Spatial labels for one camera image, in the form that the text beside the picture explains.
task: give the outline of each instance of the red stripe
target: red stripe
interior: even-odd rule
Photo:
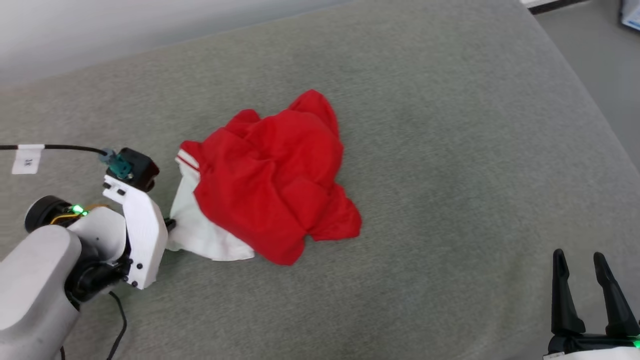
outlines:
[[[180,161],[182,161],[183,163],[185,163],[186,165],[189,165],[189,167],[191,167],[193,170],[196,170],[197,172],[200,172],[198,170],[198,168],[196,168],[192,164],[188,163],[185,159],[181,158],[180,155],[176,156],[176,158],[179,159]]]

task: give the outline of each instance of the white wall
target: white wall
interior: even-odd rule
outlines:
[[[348,0],[3,0],[0,86]]]

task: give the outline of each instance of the red shirt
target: red shirt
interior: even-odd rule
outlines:
[[[202,213],[276,264],[293,264],[306,234],[360,234],[360,214],[334,181],[343,152],[337,119],[315,90],[264,119],[240,111],[204,142],[180,147],[200,164]]]

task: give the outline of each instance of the gray mattress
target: gray mattress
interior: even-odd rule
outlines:
[[[500,359],[549,334],[558,247],[579,313],[604,311],[596,250],[639,304],[640,177],[515,0],[359,1],[7,89],[0,140],[144,152],[168,214],[181,141],[309,88],[339,118],[361,236],[308,241],[292,267],[167,252],[150,288],[115,290],[118,358]],[[11,176],[0,156],[2,257],[40,196],[102,201],[93,155],[43,158]],[[106,357],[120,326],[110,297],[85,305],[68,357]]]

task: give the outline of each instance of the cable label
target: cable label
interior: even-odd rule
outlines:
[[[40,155],[44,144],[18,145],[15,151],[12,174],[35,174],[38,172]]]

